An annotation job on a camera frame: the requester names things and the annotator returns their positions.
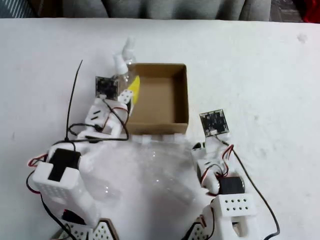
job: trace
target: black antenna wire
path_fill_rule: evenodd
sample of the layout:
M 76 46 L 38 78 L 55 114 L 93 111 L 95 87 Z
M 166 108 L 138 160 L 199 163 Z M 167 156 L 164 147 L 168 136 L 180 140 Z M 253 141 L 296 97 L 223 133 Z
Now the black antenna wire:
M 74 81 L 73 81 L 73 87 L 72 87 L 71 97 L 70 97 L 70 101 L 69 101 L 68 115 L 66 116 L 65 138 L 64 138 L 64 140 L 66 142 L 69 142 L 68 128 L 69 128 L 70 109 L 71 109 L 72 98 L 74 97 L 74 91 L 75 91 L 75 87 L 76 87 L 78 72 L 79 72 L 79 69 L 81 67 L 82 62 L 83 62 L 83 60 L 81 60 L 81 62 L 80 62 L 80 65 L 78 67 L 78 70 L 76 71 L 75 78 L 74 78 Z

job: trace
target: black component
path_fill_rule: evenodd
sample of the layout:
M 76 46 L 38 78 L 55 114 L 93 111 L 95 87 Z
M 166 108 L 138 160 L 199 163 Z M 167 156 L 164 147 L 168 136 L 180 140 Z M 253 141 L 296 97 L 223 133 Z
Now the black component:
M 86 225 L 84 219 L 77 214 L 75 214 L 73 211 L 65 209 L 62 215 L 62 219 L 74 224 L 81 224 Z
M 132 106 L 132 100 L 130 100 L 127 104 L 126 104 L 126 107 L 128 109 L 128 114 L 130 113 L 130 110 L 131 110 L 131 106 Z
M 201 113 L 200 119 L 206 137 L 229 132 L 223 109 Z
M 81 153 L 78 151 L 57 148 L 49 161 L 49 163 L 53 164 L 53 168 L 48 179 L 60 182 L 67 167 L 78 169 L 80 156 Z
M 118 85 L 119 80 L 117 77 L 95 77 L 95 96 L 99 97 L 100 94 L 106 95 L 106 99 L 118 100 Z
M 196 176 L 198 177 L 199 181 L 201 182 L 202 175 L 201 175 L 200 167 L 198 164 L 196 165 Z
M 245 184 L 241 177 L 221 177 L 218 179 L 220 184 L 219 194 L 244 194 Z
M 85 138 L 86 138 L 86 139 L 89 139 L 88 142 L 91 143 L 91 144 L 96 144 L 96 143 L 99 142 L 99 140 L 97 140 L 97 138 L 96 138 L 95 136 L 88 136 L 88 135 L 86 135 Z
M 200 149 L 201 148 L 201 143 L 198 142 L 196 145 L 193 146 L 192 149 Z

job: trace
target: perforated white block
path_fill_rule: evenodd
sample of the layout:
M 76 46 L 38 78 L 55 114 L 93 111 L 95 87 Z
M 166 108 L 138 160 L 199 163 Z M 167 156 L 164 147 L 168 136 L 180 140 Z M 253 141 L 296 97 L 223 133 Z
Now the perforated white block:
M 81 217 L 88 226 L 96 226 L 100 211 L 87 191 L 79 170 L 67 167 L 60 181 L 53 181 L 48 179 L 52 168 L 53 164 L 40 162 L 32 176 L 51 212 L 61 218 L 67 209 Z
M 116 240 L 111 233 L 112 229 L 110 229 L 108 224 L 104 221 L 100 221 L 95 229 L 80 224 L 67 224 L 76 240 Z M 68 234 L 63 231 L 60 234 L 59 239 L 64 239 L 66 237 L 68 237 Z
M 254 216 L 257 209 L 249 193 L 219 195 L 214 199 L 214 208 L 220 208 L 223 217 Z

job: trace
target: cardboard box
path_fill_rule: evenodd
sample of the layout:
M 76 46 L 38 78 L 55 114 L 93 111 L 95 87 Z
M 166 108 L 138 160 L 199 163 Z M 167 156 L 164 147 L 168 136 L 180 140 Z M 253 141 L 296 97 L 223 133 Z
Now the cardboard box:
M 184 64 L 139 63 L 137 104 L 127 123 L 131 134 L 185 133 L 189 122 L 187 68 Z

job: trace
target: red object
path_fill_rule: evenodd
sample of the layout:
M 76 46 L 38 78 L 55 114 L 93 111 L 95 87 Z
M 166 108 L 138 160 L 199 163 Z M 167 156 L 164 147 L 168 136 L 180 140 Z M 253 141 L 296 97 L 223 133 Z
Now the red object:
M 306 13 L 303 20 L 306 23 L 320 23 L 320 0 L 304 0 Z

